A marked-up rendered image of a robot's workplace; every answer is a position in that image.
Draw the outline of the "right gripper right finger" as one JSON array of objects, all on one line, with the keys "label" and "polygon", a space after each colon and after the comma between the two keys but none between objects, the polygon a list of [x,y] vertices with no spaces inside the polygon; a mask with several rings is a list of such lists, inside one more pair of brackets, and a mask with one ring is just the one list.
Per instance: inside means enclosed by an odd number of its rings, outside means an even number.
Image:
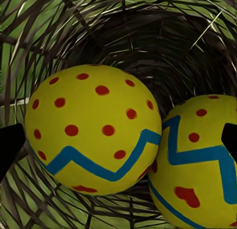
[{"label": "right gripper right finger", "polygon": [[226,123],[221,141],[237,163],[237,125]]}]

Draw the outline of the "wicker basket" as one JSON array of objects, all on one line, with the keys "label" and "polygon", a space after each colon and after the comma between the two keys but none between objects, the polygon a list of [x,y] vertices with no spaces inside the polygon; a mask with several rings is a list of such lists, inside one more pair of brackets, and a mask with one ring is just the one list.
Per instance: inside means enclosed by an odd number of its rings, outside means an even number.
[{"label": "wicker basket", "polygon": [[[0,5],[2,5],[6,0],[0,0]],[[96,64],[97,61],[101,58],[101,56],[105,53],[107,50],[107,43],[110,42],[112,39],[114,39],[117,35],[120,33],[127,31],[127,35],[130,35],[134,33],[135,31],[129,32],[130,29],[136,28],[138,26],[142,26],[144,24],[157,24],[159,25],[159,32],[157,32],[158,35],[151,35],[151,36],[139,36],[139,37],[129,37],[121,42],[118,42],[111,46],[117,46],[120,44],[129,43],[132,41],[140,41],[140,40],[152,40],[157,39],[158,42],[156,45],[151,46],[144,46],[144,47],[138,47],[131,48],[122,51],[121,53],[111,57],[108,59],[108,61],[104,65],[108,65],[109,62],[112,62],[112,60],[129,53],[132,51],[129,55],[134,55],[137,52],[148,52],[150,54],[135,57],[133,56],[132,59],[119,62],[117,64],[112,63],[114,67],[119,66],[122,63],[134,61],[131,64],[125,65],[121,67],[120,69],[127,72],[127,73],[134,73],[134,76],[139,79],[141,82],[143,81],[149,81],[149,85],[145,85],[149,91],[154,96],[158,108],[161,115],[161,120],[164,119],[164,116],[166,113],[168,113],[165,110],[165,106],[168,107],[169,110],[171,108],[174,108],[176,105],[178,105],[181,101],[184,101],[185,99],[180,100],[178,95],[175,92],[175,89],[179,91],[177,85],[172,81],[172,79],[169,78],[169,75],[171,75],[175,81],[178,83],[178,86],[184,91],[184,93],[187,95],[189,99],[197,96],[207,95],[207,94],[225,94],[225,90],[228,89],[230,96],[233,95],[233,89],[235,92],[235,96],[237,97],[237,24],[234,25],[231,21],[225,19],[222,11],[229,15],[233,20],[237,23],[237,16],[232,14],[232,12],[228,9],[225,9],[221,7],[220,5],[216,4],[215,2],[222,2],[218,0],[202,0],[202,1],[208,1],[212,5],[209,4],[201,4],[197,2],[198,0],[193,0],[193,2],[186,2],[181,0],[145,0],[145,1],[137,1],[133,4],[126,5],[125,2],[127,0],[91,0],[89,3],[84,4],[86,0],[79,0],[78,3],[74,4],[74,0],[62,0],[58,5],[60,6],[63,2],[65,5],[63,6],[63,9],[55,23],[52,24],[55,15],[60,11],[59,7],[57,11],[48,18],[43,24],[41,24],[39,27],[38,23],[36,24],[34,30],[28,34],[37,19],[38,15],[44,10],[41,10],[41,8],[48,3],[51,0],[37,0],[34,4],[32,4],[24,13],[22,13],[20,16],[20,12],[26,3],[27,0],[22,0],[15,8],[13,8],[11,11],[6,13],[11,0],[8,0],[5,8],[3,9],[3,12],[0,16],[0,26],[2,23],[5,22],[6,19],[8,19],[15,11],[17,11],[17,14],[15,15],[15,18],[3,32],[0,33],[0,68],[2,65],[2,53],[3,53],[3,45],[4,43],[14,45],[15,48],[13,52],[10,49],[10,56],[9,56],[9,65],[8,65],[8,71],[7,75],[2,83],[0,85],[0,88],[3,87],[5,84],[5,81],[7,81],[6,88],[4,89],[1,97],[0,97],[0,117],[2,117],[4,127],[8,126],[9,123],[9,114],[10,114],[10,105],[13,105],[15,116],[17,118],[17,105],[21,106],[21,104],[24,104],[24,112],[22,111],[24,122],[25,123],[25,112],[27,104],[34,93],[36,85],[40,85],[40,78],[41,74],[44,70],[44,68],[49,64],[49,67],[47,71],[45,72],[45,76],[42,80],[44,82],[47,80],[47,77],[51,77],[52,74],[56,74],[57,72],[60,72],[66,68],[76,66],[77,62],[97,43],[97,46],[95,49],[80,63],[82,64],[87,59],[89,59],[91,56],[92,58],[89,60],[89,62],[100,52],[103,51],[93,62],[93,64]],[[162,2],[168,1],[169,5],[162,4]],[[232,7],[237,9],[237,0],[225,0],[228,2]],[[122,6],[115,8],[114,7],[122,2]],[[191,14],[186,13],[184,10],[185,8],[180,8],[175,3],[181,3],[186,4],[188,6],[194,5],[205,8],[207,11],[209,11],[211,14],[215,15],[215,18],[207,17],[207,15],[204,15],[200,13],[199,11],[191,8],[191,11],[195,11],[198,14]],[[97,4],[96,4],[97,3]],[[82,12],[84,8],[86,8],[89,5],[96,4],[95,6],[86,9]],[[102,12],[99,14],[88,17],[84,19],[84,17],[93,11],[96,11],[98,9],[104,8]],[[172,12],[168,10],[167,8],[178,8],[182,12]],[[232,36],[235,40],[229,39],[223,32],[220,30],[219,27],[223,27],[216,23],[214,20],[219,17],[225,25],[228,27],[226,30],[230,31]],[[75,20],[75,18],[78,19],[78,21],[73,24],[71,23],[70,27],[64,30],[65,26],[71,21]],[[16,36],[16,38],[12,38],[8,36],[13,30],[16,29],[24,20],[28,19],[24,29]],[[48,28],[46,31],[34,42],[34,36],[35,34],[42,28],[49,20],[51,19]],[[160,22],[154,22],[157,20],[161,20]],[[174,26],[168,23],[165,23],[165,20],[175,22],[184,26],[187,26],[190,31],[197,34],[197,36],[190,40],[189,38],[173,31],[172,29],[168,28],[167,26],[171,26],[174,28],[179,29],[185,29],[178,26]],[[165,31],[176,35],[171,36],[165,33],[162,33],[162,29],[165,29]],[[45,41],[45,43],[42,44],[45,36],[47,36],[50,33],[48,39]],[[51,38],[53,38],[57,34],[54,42],[49,46],[49,48],[45,51],[49,41]],[[197,59],[202,59],[197,56],[193,51],[191,50],[192,46],[196,46],[199,48],[200,51],[202,51],[205,55],[207,55],[198,45],[197,41],[198,39],[201,39],[204,43],[205,47],[209,51],[210,55],[214,58],[212,62],[208,63],[204,67],[200,67],[198,63],[192,58],[192,56],[189,55],[192,54]],[[180,54],[177,54],[175,52],[172,52],[168,49],[165,49],[161,46],[159,46],[159,40],[165,39],[172,44],[175,44],[178,49],[182,50]],[[182,42],[187,42],[189,45],[182,46],[172,40],[178,40]],[[91,44],[93,45],[84,53],[81,55],[81,53],[84,50],[85,45]],[[71,61],[69,61],[69,57],[71,53],[76,49],[79,48],[79,50],[73,55]],[[20,49],[24,49],[21,57],[19,58]],[[31,56],[31,59],[29,60],[29,52],[32,52],[33,55]],[[36,61],[36,55],[39,55],[38,60]],[[167,60],[163,59],[162,57],[158,56],[158,54],[163,55],[164,57],[174,61],[173,66],[169,66],[165,64]],[[41,65],[41,69],[39,72],[39,76],[37,80],[35,81],[35,72],[36,67],[40,61],[41,56],[44,56],[43,63]],[[207,55],[209,56],[209,55]],[[11,65],[13,64],[15,58],[17,57],[17,64],[16,67],[11,75]],[[210,57],[210,56],[209,56]],[[56,60],[54,67],[52,68],[52,62],[53,59]],[[25,61],[25,73],[23,75],[23,78],[20,82],[20,85],[17,90],[17,76],[21,70],[21,67]],[[28,72],[32,66],[32,63],[35,61],[34,69],[30,75],[33,76],[32,78],[32,87],[31,91],[28,94],[28,97],[26,98],[26,87],[27,87],[27,77]],[[216,74],[214,73],[217,82],[220,86],[220,91],[215,91],[213,87],[212,80],[210,78],[209,72],[207,68],[213,64],[217,64],[219,71],[220,71],[220,81],[218,80]],[[146,64],[149,65],[148,67],[141,67],[137,68],[140,64]],[[181,75],[179,74],[178,70],[176,69],[177,65],[181,65],[181,67],[184,69],[184,71],[188,74],[188,79],[192,79],[192,85],[194,89],[194,94],[186,84],[186,80],[183,80]],[[165,72],[166,78],[173,84],[174,88],[172,88],[165,80],[158,77],[156,75],[156,69],[161,70],[162,72]],[[148,71],[151,71],[151,76],[140,76],[141,74],[144,74]],[[204,83],[202,83],[201,88],[197,78],[196,74],[198,74],[202,81],[205,82],[206,86],[210,90],[210,93],[207,93]],[[15,91],[15,97],[14,99],[10,98],[10,91],[11,87],[16,80],[16,91]],[[20,99],[16,99],[23,83],[25,83],[24,92],[22,93],[23,97]],[[157,94],[161,93],[165,99],[166,104],[162,104],[160,102],[160,99],[157,98]],[[5,108],[5,116],[2,111],[2,107]],[[170,107],[171,106],[171,107]],[[3,127],[3,128],[4,128]],[[61,188],[61,183],[57,184],[53,177],[49,175],[49,177],[53,180],[53,182],[57,185],[56,188],[52,186],[52,184],[46,179],[44,173],[42,173],[37,165],[35,164],[35,160],[37,158],[34,156],[32,150],[29,147],[29,144],[27,142],[27,139],[23,145],[24,151],[22,153],[18,153],[16,158],[14,159],[12,165],[10,166],[8,172],[12,175],[12,178],[14,179],[16,186],[21,194],[22,197],[20,197],[10,186],[8,179],[6,175],[1,181],[1,184],[4,186],[5,195],[7,204],[11,210],[11,212],[2,204],[0,201],[0,204],[4,207],[4,209],[8,212],[8,214],[14,219],[16,223],[19,225],[19,229],[32,229],[34,224],[37,224],[41,227],[41,229],[49,229],[43,221],[40,219],[40,215],[42,212],[45,212],[51,220],[53,220],[60,229],[63,229],[61,225],[57,222],[57,220],[54,218],[54,216],[51,214],[51,212],[48,210],[47,205],[51,206],[53,209],[57,211],[57,213],[65,220],[65,222],[72,228],[72,229],[78,229],[77,226],[71,222],[70,219],[80,223],[82,226],[84,225],[77,219],[77,217],[74,215],[74,213],[71,211],[69,206],[67,204],[70,204],[76,208],[78,208],[80,211],[82,211],[81,208],[79,208],[76,204],[72,204],[65,199],[63,199],[57,190],[60,190],[65,193]],[[31,171],[32,178],[28,175],[28,173],[21,167],[19,160],[27,158],[29,168]],[[25,185],[18,177],[17,172],[15,170],[15,166],[17,165],[21,171],[24,174],[25,180],[27,185]],[[51,194],[48,195],[43,191],[43,189],[40,187],[37,178],[35,176],[34,170],[37,174],[37,176],[42,180],[42,182],[46,185],[46,187],[51,191]],[[40,200],[39,197],[37,197],[33,191],[31,190],[28,181],[26,177],[34,184],[34,186],[38,189],[38,191],[42,194],[42,196],[45,198],[45,201],[43,202]],[[147,173],[143,177],[142,181],[147,182]],[[23,189],[26,191],[26,193],[34,200],[37,211],[34,212],[29,205],[27,204],[26,197],[23,193]],[[125,218],[126,220],[130,221],[130,229],[135,229],[134,224],[137,222],[144,222],[148,220],[161,220],[164,221],[163,215],[158,211],[155,204],[153,204],[153,199],[151,197],[151,193],[149,190],[149,186],[147,184],[143,184],[138,182],[136,185],[131,187],[130,189],[119,193],[118,195],[124,195],[129,196],[129,200],[121,199],[115,195],[112,195],[114,197],[114,200],[116,201],[122,201],[123,203],[129,205],[129,207],[121,207],[118,204],[116,204],[112,198],[107,198],[105,196],[97,197],[97,196],[91,196],[87,194],[83,194],[80,192],[77,192],[75,190],[71,190],[74,195],[78,198],[78,201],[82,203],[82,205],[88,210],[88,218],[87,223],[85,225],[85,229],[89,229],[90,222],[92,216],[95,215],[102,215],[102,216],[110,216],[110,217],[117,217],[117,218]],[[89,206],[84,199],[80,196],[86,197],[91,203],[92,207]],[[55,197],[73,216],[71,217],[66,212],[62,211],[52,200],[52,197]],[[138,198],[146,200],[146,202],[140,202],[140,201],[134,201],[132,198]],[[116,206],[108,206],[105,203],[101,202],[98,199],[105,199]],[[18,212],[16,202],[20,207],[22,207],[26,213],[30,216],[30,219],[28,222],[23,226],[20,214]],[[95,206],[103,207],[110,212],[104,212],[104,211],[97,211],[95,210]],[[138,209],[134,208],[134,206],[145,206],[147,209]],[[121,211],[127,211],[130,214],[122,214],[118,212],[118,210]],[[136,216],[134,215],[137,213],[145,213],[145,214],[154,214],[154,216],[150,217],[144,217],[144,216]],[[8,229],[8,225],[6,222],[6,219],[3,215],[2,209],[0,208],[0,229]]]}]

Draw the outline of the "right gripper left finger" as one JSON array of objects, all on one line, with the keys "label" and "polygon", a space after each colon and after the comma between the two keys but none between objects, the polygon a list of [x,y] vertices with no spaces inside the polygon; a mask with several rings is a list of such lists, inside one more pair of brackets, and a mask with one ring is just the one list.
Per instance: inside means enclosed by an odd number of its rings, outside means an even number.
[{"label": "right gripper left finger", "polygon": [[0,129],[0,183],[26,141],[21,123]]}]

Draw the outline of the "easter egg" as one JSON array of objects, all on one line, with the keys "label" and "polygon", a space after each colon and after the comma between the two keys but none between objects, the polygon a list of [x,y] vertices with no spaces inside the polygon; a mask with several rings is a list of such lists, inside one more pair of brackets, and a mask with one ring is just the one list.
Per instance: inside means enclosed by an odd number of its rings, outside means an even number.
[{"label": "easter egg", "polygon": [[149,89],[100,64],[47,77],[27,104],[24,128],[34,156],[55,180],[97,197],[136,185],[153,165],[162,133]]},{"label": "easter egg", "polygon": [[185,98],[161,121],[147,182],[176,229],[237,229],[237,163],[221,141],[226,123],[237,125],[237,97],[219,93]]}]

